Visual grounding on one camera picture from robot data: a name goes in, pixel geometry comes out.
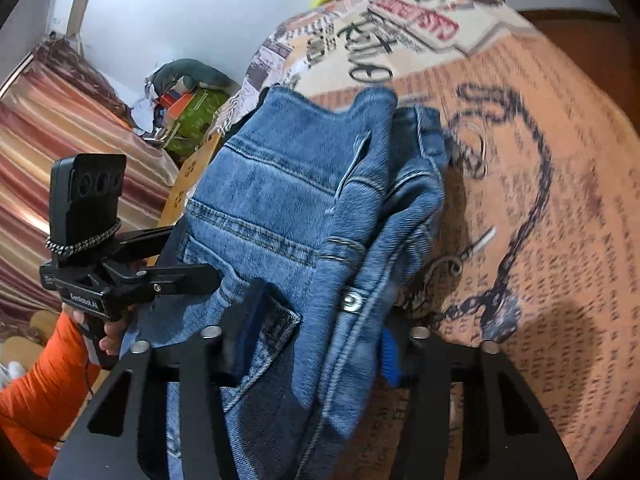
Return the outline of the orange sleeved forearm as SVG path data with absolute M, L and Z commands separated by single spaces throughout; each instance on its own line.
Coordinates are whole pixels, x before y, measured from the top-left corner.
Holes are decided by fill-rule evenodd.
M 47 478 L 55 445 L 72 426 L 101 367 L 89 361 L 84 335 L 63 312 L 32 368 L 1 390 L 1 448 L 28 472 Z

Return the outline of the left hand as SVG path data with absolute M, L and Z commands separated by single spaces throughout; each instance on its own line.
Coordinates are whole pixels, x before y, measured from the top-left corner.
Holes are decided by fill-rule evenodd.
M 119 262 L 88 261 L 76 258 L 60 263 L 65 286 L 58 291 L 62 300 L 63 312 L 67 314 L 81 336 L 88 344 L 90 362 L 103 365 L 109 357 L 119 354 L 122 334 L 126 330 L 130 313 L 137 307 L 135 302 L 125 304 L 130 299 L 131 284 L 122 277 L 145 274 L 148 260 Z

